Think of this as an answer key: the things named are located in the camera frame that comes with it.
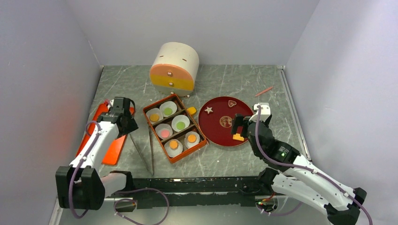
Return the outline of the yellow rectangular biscuit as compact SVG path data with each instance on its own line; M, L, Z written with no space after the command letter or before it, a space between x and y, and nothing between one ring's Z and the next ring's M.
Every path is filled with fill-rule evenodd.
M240 142L244 142L245 141L245 139L239 133L234 134L232 138L235 141L240 141Z

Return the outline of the dark red round plate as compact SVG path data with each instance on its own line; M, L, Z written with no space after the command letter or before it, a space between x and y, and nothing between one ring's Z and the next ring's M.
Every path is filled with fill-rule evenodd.
M237 105L229 108L228 101L234 100ZM204 110L206 107L212 107L213 111L207 114ZM198 123L199 128L207 138L207 140L223 147L235 147L247 142L245 138L244 142L233 140L231 134L232 120L235 114L239 113L243 116L252 116L253 110L245 102L233 98L233 97L215 97L210 99L202 106L199 115ZM237 133L241 134L242 127L239 127Z

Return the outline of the round orange waffle cookie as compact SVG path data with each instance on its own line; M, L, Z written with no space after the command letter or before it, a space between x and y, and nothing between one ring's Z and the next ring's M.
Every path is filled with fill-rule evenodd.
M155 123L160 120L160 116L157 113L153 113L150 115L149 119L152 123Z

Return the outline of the green round cookie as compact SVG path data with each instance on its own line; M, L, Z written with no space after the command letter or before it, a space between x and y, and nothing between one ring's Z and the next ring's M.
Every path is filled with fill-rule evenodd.
M172 108L169 108L169 107L167 107L167 108L165 108L164 109L164 115L165 116L170 116L170 115L172 115L173 114L173 109Z
M185 123L182 122L182 121L177 122L177 123L176 123L176 128L177 128L178 130L184 129L184 128L185 128Z

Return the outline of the pink round cookie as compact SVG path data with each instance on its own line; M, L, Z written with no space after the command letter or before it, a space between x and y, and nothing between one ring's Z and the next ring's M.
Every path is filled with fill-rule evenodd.
M166 139L170 136L170 131L167 129L162 129L160 135L162 139Z

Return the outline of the orange chip cookie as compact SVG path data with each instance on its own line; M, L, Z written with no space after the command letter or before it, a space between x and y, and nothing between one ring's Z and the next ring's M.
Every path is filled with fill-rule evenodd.
M190 134L190 135L187 136L187 141L189 143L195 143L196 140L197 140L197 138L196 138L196 135L194 135L194 134Z

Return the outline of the orange swirl cookie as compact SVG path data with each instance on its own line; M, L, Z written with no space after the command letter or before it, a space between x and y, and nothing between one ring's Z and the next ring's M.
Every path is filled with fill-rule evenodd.
M169 146L170 146L171 149L175 150L175 149L178 148L179 144L178 144L178 142L176 140L171 140L170 143L169 143Z

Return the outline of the orange cookie box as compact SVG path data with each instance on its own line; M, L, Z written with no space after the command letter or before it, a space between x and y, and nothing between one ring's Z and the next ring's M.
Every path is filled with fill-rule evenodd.
M144 107L143 113L172 164L207 144L199 125L176 94Z

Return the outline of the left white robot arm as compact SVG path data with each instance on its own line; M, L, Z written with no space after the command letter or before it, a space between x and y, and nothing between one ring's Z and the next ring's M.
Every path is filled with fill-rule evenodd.
M55 173L61 208L98 210L104 199L116 192L123 197L133 193L131 172L112 171L100 177L97 169L113 141L138 129L131 112L135 106L130 98L115 97L106 112L88 122L95 128L85 146L68 166L60 166Z

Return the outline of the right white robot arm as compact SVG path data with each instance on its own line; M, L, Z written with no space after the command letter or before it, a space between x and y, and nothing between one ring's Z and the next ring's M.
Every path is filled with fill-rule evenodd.
M236 114L232 121L232 134L241 127L254 155L267 165L258 176L259 191L265 195L273 191L305 203L324 214L332 225L355 225L362 212L373 224L363 206L366 191L337 182L296 148L275 139L269 128L271 117L270 112L257 111L252 116Z

